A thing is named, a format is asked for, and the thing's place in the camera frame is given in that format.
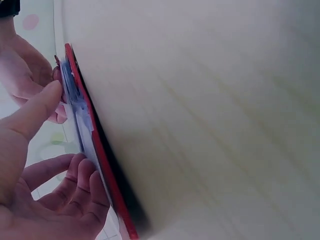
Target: light wood grain surface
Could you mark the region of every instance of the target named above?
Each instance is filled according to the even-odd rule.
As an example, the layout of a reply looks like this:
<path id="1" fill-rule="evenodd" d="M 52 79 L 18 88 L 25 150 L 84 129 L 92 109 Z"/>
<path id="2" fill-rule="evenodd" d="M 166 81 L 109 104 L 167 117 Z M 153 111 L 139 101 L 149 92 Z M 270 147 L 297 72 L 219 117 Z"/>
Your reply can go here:
<path id="1" fill-rule="evenodd" d="M 150 239 L 319 239 L 320 1 L 61 8 Z"/>

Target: hand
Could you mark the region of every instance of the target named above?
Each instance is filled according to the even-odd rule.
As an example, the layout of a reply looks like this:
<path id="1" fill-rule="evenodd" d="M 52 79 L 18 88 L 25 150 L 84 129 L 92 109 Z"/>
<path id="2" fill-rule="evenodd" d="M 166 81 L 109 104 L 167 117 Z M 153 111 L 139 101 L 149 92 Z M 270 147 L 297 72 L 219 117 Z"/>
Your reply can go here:
<path id="1" fill-rule="evenodd" d="M 109 202 L 99 173 L 83 154 L 67 154 L 24 169 L 28 144 L 62 94 L 50 83 L 13 115 L 0 120 L 0 239 L 94 240 Z M 55 175 L 66 177 L 34 201 L 31 192 Z"/>
<path id="2" fill-rule="evenodd" d="M 16 34 L 13 17 L 0 19 L 0 46 L 0 81 L 19 106 L 40 93 L 54 77 L 58 80 L 59 74 L 53 74 L 46 58 Z M 59 124 L 66 119 L 61 105 L 49 117 Z"/>

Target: wrist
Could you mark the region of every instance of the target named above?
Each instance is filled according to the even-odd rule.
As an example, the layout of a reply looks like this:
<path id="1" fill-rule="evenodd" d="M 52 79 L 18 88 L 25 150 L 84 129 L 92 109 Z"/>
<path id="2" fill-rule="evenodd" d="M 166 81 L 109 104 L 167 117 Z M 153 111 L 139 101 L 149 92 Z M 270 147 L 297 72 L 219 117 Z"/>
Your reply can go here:
<path id="1" fill-rule="evenodd" d="M 0 51 L 4 45 L 16 35 L 14 17 L 8 16 L 0 18 Z"/>

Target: pink dot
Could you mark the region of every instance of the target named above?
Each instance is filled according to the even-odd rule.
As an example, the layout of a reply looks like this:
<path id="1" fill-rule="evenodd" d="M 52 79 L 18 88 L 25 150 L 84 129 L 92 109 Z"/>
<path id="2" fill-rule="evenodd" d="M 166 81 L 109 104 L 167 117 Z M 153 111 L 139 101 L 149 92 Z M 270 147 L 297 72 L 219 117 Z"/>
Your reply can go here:
<path id="1" fill-rule="evenodd" d="M 33 30 L 39 23 L 39 17 L 37 14 L 30 14 L 23 19 L 23 29 L 24 30 Z"/>

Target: red case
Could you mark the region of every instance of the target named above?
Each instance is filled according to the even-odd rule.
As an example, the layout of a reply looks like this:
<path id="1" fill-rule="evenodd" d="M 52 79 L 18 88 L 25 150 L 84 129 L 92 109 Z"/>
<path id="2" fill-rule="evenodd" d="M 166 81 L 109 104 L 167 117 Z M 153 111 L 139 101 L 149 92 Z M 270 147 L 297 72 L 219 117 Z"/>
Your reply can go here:
<path id="1" fill-rule="evenodd" d="M 95 118 L 94 115 L 94 107 L 92 105 L 92 102 L 87 94 L 86 87 L 84 86 L 80 73 L 78 72 L 75 55 L 72 50 L 72 47 L 70 44 L 65 44 L 65 53 L 66 58 L 68 59 L 71 70 L 74 75 L 75 84 L 80 89 L 84 96 L 84 100 L 86 104 L 88 105 L 89 114 L 92 119 L 93 124 L 93 131 L 92 131 L 92 141 L 95 147 L 96 155 L 103 173 L 103 177 L 105 180 L 105 183 L 107 184 L 108 190 L 110 192 L 112 203 L 114 210 L 119 218 L 119 228 L 120 228 L 120 234 L 123 240 L 138 240 L 138 233 L 136 231 L 136 228 L 131 220 L 129 211 L 125 205 L 124 199 L 122 197 L 122 194 L 119 190 L 118 184 L 116 182 L 115 176 L 112 172 L 112 169 L 110 167 L 106 152 L 104 150 L 103 144 L 101 142 L 101 139 L 99 137 L 99 133 L 97 131 L 97 121 L 98 119 Z"/>

